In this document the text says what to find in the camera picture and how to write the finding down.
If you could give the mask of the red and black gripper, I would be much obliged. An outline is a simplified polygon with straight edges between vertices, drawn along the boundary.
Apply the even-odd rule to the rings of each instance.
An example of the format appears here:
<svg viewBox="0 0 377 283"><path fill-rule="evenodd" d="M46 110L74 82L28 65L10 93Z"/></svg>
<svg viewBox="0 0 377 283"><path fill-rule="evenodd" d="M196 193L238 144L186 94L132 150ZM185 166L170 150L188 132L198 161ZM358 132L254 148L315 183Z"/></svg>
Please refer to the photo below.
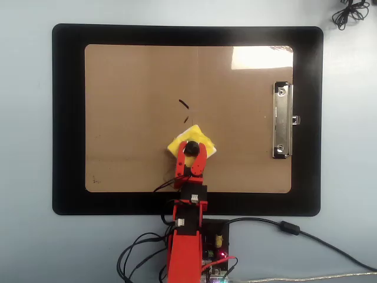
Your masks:
<svg viewBox="0 0 377 283"><path fill-rule="evenodd" d="M194 158L191 165L192 176L185 176L184 150L187 141L180 143L177 151L177 163L174 178L174 188L178 189L179 196L175 202L200 203L207 201L207 185L203 184L203 171L207 161L207 150L203 143L190 142L189 153Z"/></svg>

